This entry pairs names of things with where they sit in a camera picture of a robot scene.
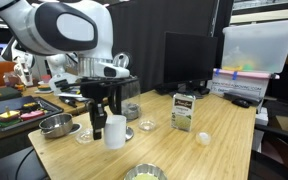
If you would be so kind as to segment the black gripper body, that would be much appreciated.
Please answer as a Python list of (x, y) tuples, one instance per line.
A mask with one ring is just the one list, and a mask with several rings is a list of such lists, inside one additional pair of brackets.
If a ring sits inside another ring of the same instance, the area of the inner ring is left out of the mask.
[(122, 99), (122, 88), (137, 80), (137, 77), (104, 78), (97, 80), (82, 78), (80, 82), (61, 82), (56, 83), (55, 86), (59, 88), (61, 92), (66, 92), (71, 87), (78, 87), (80, 94), (84, 98), (89, 98), (100, 103), (104, 98), (107, 98), (109, 101), (120, 101)]

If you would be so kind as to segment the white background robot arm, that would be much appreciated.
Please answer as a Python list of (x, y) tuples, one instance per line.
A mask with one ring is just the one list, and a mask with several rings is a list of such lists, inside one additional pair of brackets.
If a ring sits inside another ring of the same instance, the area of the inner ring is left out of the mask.
[[(35, 64), (34, 55), (27, 52), (14, 38), (11, 38), (7, 46), (2, 50), (1, 56), (5, 60), (12, 60), (15, 65), (13, 71), (4, 75), (5, 84), (7, 86), (19, 88), (23, 86), (33, 85), (32, 67)], [(46, 61), (51, 71), (52, 78), (49, 80), (51, 88), (55, 88), (55, 84), (61, 80), (72, 82), (75, 77), (65, 71), (64, 64), (68, 59), (72, 59), (70, 54), (59, 54), (47, 56)], [(110, 89), (110, 96), (108, 97), (109, 107), (114, 114), (125, 114), (122, 109), (122, 100), (125, 96), (122, 90), (127, 85), (134, 83), (136, 79), (126, 79), (120, 85), (115, 85)]]

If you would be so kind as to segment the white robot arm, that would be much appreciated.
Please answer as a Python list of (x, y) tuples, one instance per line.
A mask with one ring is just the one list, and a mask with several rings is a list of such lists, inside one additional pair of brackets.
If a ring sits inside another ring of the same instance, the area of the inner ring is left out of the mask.
[(108, 9), (94, 0), (75, 3), (0, 0), (0, 18), (17, 42), (32, 54), (74, 52), (83, 97), (100, 102), (130, 76), (113, 62), (113, 23)]

